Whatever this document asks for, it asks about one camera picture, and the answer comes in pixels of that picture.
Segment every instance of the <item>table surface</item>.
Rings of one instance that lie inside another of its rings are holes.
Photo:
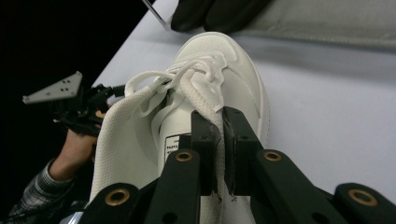
[[[157,0],[165,19],[177,0]],[[94,86],[122,85],[166,69],[202,32],[164,29],[151,13],[135,27]],[[267,148],[286,153],[317,187],[376,189],[396,203],[396,55],[257,36],[232,35],[262,76],[271,105]]]

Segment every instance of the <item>white sneaker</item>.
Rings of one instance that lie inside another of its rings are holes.
[[[136,91],[143,80],[154,82]],[[114,183],[143,188],[160,176],[170,140],[191,133],[197,110],[223,135],[222,108],[242,111],[265,147],[269,103],[260,75],[247,54],[227,35],[204,33],[191,38],[166,72],[133,77],[125,98],[106,113],[98,138],[91,200]],[[201,200],[201,223],[254,223],[248,197],[228,194],[224,184],[224,141],[217,150],[219,193]]]

